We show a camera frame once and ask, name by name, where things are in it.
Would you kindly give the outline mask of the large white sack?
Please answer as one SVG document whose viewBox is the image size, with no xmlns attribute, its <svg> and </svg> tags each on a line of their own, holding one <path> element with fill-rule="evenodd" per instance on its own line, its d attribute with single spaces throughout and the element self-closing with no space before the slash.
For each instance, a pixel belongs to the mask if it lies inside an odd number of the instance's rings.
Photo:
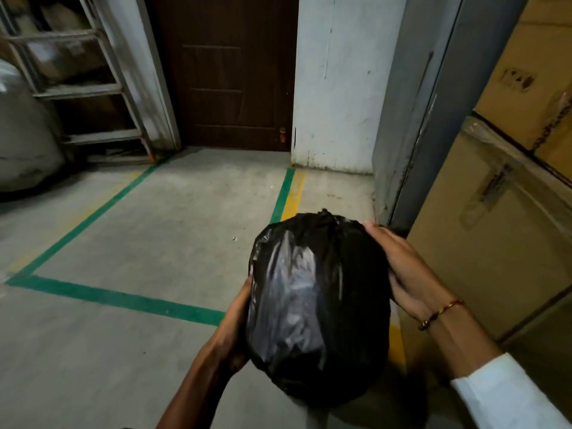
<svg viewBox="0 0 572 429">
<path fill-rule="evenodd" d="M 0 194 L 35 188 L 65 163 L 54 118 L 19 70 L 0 59 Z"/>
</svg>

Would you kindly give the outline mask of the grey metal door frame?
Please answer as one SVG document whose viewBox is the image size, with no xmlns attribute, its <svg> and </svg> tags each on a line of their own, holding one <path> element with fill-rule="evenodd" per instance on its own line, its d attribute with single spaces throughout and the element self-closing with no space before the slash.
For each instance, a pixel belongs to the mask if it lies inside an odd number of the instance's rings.
<svg viewBox="0 0 572 429">
<path fill-rule="evenodd" d="M 407 236 L 528 0 L 406 0 L 372 155 L 377 223 Z"/>
</svg>

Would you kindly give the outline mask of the person's right hand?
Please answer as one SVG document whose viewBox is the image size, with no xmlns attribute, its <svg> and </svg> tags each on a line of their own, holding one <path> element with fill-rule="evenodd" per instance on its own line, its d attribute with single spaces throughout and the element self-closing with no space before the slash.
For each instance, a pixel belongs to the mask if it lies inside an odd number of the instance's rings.
<svg viewBox="0 0 572 429">
<path fill-rule="evenodd" d="M 386 254 L 395 302 L 411 317 L 424 323 L 456 300 L 404 238 L 372 221 L 364 227 Z"/>
</svg>

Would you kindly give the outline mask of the person's right forearm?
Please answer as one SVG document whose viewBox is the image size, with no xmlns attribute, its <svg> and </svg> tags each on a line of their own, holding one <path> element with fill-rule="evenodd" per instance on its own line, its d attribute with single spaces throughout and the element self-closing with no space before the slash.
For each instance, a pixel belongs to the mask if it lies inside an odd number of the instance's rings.
<svg viewBox="0 0 572 429">
<path fill-rule="evenodd" d="M 572 429 L 563 414 L 460 301 L 420 324 L 443 354 L 451 385 L 478 429 Z"/>
</svg>

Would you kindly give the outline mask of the cardboard box with printed symbols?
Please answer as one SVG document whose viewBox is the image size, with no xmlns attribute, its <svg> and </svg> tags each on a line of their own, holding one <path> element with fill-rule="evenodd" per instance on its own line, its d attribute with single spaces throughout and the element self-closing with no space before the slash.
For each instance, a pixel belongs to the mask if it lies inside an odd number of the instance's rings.
<svg viewBox="0 0 572 429">
<path fill-rule="evenodd" d="M 474 111 L 572 182 L 572 0 L 528 0 Z"/>
</svg>

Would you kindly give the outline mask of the person's left hand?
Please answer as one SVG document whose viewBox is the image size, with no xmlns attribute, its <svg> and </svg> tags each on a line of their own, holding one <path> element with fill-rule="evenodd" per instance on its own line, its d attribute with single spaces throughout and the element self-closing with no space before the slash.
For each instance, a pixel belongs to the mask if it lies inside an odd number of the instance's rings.
<svg viewBox="0 0 572 429">
<path fill-rule="evenodd" d="M 213 335 L 218 360 L 232 377 L 250 360 L 245 326 L 251 298 L 252 276 L 248 275 Z"/>
</svg>

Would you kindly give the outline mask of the grey metal ladder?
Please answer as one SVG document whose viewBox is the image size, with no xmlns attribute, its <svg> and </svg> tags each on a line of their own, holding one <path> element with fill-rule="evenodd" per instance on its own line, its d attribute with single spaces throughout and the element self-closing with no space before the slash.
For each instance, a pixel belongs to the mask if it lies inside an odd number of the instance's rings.
<svg viewBox="0 0 572 429">
<path fill-rule="evenodd" d="M 0 42 L 35 99 L 45 102 L 122 99 L 130 118 L 123 129 L 63 134 L 65 145 L 139 141 L 147 159 L 157 153 L 122 72 L 94 0 L 0 0 Z"/>
</svg>

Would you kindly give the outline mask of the person's left forearm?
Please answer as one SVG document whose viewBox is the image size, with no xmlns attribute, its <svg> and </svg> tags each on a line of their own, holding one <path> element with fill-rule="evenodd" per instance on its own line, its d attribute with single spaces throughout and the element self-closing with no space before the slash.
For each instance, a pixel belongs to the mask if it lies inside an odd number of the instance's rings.
<svg viewBox="0 0 572 429">
<path fill-rule="evenodd" d="M 210 429 L 232 375 L 228 350 L 209 340 L 192 362 L 156 429 Z"/>
</svg>

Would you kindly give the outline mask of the dark brown wooden door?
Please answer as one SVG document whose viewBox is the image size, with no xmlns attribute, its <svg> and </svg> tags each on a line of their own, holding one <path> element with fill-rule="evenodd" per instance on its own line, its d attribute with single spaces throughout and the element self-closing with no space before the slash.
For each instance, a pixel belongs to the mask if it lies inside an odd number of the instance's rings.
<svg viewBox="0 0 572 429">
<path fill-rule="evenodd" d="M 299 0 L 145 0 L 184 146 L 290 152 Z"/>
</svg>

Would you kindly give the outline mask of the black plastic garbage bag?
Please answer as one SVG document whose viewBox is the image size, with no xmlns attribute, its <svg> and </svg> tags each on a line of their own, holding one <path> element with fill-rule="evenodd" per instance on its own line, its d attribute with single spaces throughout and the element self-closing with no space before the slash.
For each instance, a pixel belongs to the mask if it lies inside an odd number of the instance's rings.
<svg viewBox="0 0 572 429">
<path fill-rule="evenodd" d="M 249 258 L 255 367 L 313 408 L 364 395 L 389 351 L 390 266 L 358 221 L 327 209 L 269 224 Z"/>
</svg>

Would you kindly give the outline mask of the large cardboard box with tape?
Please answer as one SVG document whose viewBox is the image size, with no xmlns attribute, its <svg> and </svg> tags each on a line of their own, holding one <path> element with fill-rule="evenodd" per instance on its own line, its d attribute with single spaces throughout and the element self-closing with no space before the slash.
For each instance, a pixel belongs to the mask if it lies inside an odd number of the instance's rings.
<svg viewBox="0 0 572 429">
<path fill-rule="evenodd" d="M 467 117 L 407 236 L 542 388 L 572 387 L 572 189 Z"/>
</svg>

